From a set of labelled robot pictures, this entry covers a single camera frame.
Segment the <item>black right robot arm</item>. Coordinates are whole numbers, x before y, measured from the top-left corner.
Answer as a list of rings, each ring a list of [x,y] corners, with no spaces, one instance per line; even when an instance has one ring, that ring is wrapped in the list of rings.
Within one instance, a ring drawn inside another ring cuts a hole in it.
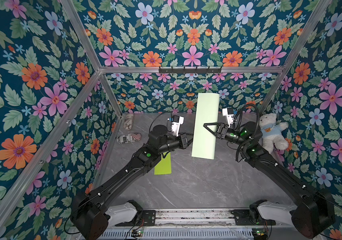
[[[224,123],[214,123],[217,127],[215,131],[212,131],[211,126],[211,123],[204,124],[205,129],[216,138],[237,144],[236,157],[242,157],[250,166],[269,177],[293,201],[292,205],[256,201],[250,205],[251,222],[270,220],[285,223],[294,226],[308,239],[313,239],[335,223],[336,215],[330,192],[326,189],[317,190],[280,165],[259,144],[262,131],[257,123],[248,122],[239,130]]]

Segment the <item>bright lime green paper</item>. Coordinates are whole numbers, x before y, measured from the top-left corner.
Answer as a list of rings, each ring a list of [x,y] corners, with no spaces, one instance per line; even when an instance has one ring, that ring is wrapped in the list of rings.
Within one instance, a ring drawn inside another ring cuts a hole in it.
[[[154,167],[155,175],[169,175],[172,173],[171,154],[166,153],[162,156],[161,161]]]

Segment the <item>left small circuit board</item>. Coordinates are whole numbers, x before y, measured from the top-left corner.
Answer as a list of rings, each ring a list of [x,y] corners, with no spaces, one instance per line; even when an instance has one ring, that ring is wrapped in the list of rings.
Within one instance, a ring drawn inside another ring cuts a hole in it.
[[[135,239],[143,237],[143,230],[132,230],[130,237]]]

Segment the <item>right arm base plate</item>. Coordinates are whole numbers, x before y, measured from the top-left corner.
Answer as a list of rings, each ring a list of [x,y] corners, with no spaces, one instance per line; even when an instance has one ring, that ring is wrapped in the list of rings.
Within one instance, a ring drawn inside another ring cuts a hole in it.
[[[259,215],[255,216],[249,209],[234,209],[230,213],[234,216],[237,226],[275,226],[273,220],[262,219]]]

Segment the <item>pale green paper sheet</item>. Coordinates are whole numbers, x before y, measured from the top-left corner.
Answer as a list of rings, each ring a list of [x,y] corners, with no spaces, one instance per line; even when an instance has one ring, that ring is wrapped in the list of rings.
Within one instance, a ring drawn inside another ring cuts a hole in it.
[[[215,158],[220,96],[215,93],[199,93],[194,126],[192,157],[213,160]]]

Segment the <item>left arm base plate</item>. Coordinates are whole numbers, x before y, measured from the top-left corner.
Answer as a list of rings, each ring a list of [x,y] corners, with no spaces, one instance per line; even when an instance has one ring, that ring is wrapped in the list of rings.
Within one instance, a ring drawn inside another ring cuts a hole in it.
[[[121,227],[140,227],[140,226],[154,226],[156,220],[155,210],[139,211],[132,221],[120,224]]]

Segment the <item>black hook rail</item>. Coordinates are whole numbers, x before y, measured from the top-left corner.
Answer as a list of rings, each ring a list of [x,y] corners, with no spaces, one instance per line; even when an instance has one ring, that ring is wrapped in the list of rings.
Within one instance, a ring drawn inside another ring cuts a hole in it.
[[[222,72],[222,67],[159,67],[160,74],[219,74]]]

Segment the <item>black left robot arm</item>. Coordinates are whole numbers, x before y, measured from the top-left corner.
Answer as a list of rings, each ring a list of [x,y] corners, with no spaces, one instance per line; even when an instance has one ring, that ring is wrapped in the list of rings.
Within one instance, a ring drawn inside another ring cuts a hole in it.
[[[148,141],[118,173],[89,193],[74,197],[69,219],[80,234],[87,240],[99,238],[112,221],[112,216],[106,213],[111,203],[134,181],[150,172],[165,153],[188,148],[193,136],[187,133],[171,136],[166,126],[155,126],[148,134]]]

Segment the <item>white teddy bear blue shirt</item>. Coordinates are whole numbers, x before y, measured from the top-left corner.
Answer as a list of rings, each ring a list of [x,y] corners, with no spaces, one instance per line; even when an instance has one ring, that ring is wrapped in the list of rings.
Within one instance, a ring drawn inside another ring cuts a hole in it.
[[[287,122],[277,124],[277,114],[272,113],[261,116],[259,125],[263,135],[263,148],[270,154],[274,149],[286,150],[289,147],[288,141],[282,135],[282,132],[289,127],[289,124]]]

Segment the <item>small circuit board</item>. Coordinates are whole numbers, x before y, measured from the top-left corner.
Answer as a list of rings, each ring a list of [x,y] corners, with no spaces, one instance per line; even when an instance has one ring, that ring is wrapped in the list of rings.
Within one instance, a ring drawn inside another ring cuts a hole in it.
[[[135,239],[143,237],[143,230],[132,230],[130,237]]]
[[[252,229],[254,240],[267,240],[269,235],[266,231],[261,229]]]

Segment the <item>right small circuit board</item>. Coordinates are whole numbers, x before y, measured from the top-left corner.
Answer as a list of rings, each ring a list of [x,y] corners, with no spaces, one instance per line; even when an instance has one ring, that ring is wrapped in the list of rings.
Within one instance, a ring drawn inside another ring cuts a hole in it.
[[[269,235],[266,231],[261,229],[252,229],[254,240],[267,240]]]

